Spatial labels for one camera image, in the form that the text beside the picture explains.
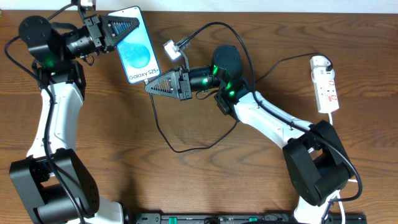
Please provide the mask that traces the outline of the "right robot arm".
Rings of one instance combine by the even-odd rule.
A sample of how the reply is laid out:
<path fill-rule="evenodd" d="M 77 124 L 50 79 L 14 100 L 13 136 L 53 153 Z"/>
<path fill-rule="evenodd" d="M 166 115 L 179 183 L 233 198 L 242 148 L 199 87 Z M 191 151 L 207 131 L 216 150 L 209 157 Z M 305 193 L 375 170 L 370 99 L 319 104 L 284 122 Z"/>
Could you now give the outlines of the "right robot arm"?
<path fill-rule="evenodd" d="M 189 100 L 195 91 L 214 88 L 221 112 L 253 127 L 279 148 L 290 181 L 299 195 L 293 218 L 299 223 L 326 223 L 330 207 L 358 171 L 351 163 L 333 125 L 298 119 L 267 101 L 243 78 L 241 57 L 232 45 L 213 53 L 210 65 L 175 67 L 149 81 L 145 91 Z"/>

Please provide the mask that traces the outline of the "blue Galaxy smartphone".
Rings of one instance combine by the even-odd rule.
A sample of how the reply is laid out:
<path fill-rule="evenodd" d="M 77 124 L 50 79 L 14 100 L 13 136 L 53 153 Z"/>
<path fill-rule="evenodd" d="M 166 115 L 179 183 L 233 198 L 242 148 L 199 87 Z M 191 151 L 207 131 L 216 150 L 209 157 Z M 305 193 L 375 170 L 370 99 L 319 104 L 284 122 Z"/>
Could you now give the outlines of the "blue Galaxy smartphone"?
<path fill-rule="evenodd" d="M 134 84 L 160 75 L 159 64 L 141 9 L 138 6 L 133 6 L 111 12 L 109 16 L 133 17 L 139 21 L 138 28 L 117 45 L 128 82 Z"/>

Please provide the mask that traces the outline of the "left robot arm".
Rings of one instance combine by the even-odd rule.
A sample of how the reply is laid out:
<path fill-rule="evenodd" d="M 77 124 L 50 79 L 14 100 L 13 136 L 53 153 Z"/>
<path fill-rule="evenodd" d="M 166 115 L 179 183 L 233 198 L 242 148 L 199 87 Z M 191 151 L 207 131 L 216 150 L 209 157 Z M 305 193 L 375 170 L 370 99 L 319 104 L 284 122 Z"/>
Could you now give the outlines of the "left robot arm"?
<path fill-rule="evenodd" d="M 114 50 L 139 27 L 135 17 L 85 16 L 83 26 L 25 18 L 19 37 L 34 57 L 42 112 L 35 140 L 9 175 L 34 223 L 133 223 L 123 204 L 100 196 L 76 154 L 78 115 L 85 99 L 83 63 Z"/>

